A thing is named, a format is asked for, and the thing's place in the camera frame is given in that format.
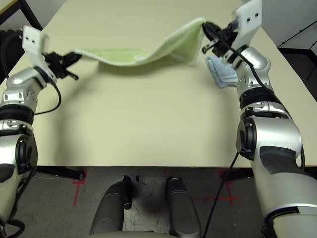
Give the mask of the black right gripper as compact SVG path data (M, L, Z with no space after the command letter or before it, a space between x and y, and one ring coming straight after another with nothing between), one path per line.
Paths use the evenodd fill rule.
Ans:
M219 26L209 21L202 24L202 29L205 36L210 40L209 44L202 47L202 53L206 54L211 50L218 58L225 55L238 34L234 31L221 30Z

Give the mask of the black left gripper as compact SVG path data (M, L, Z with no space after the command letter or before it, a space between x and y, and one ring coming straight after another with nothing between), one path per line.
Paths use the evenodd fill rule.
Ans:
M76 52L68 52L65 55L59 55L56 52L44 55L49 69L53 72L57 79L64 79L65 77L71 77L75 80L79 79L79 76L68 71L67 69L73 64L77 63L82 57L81 54Z

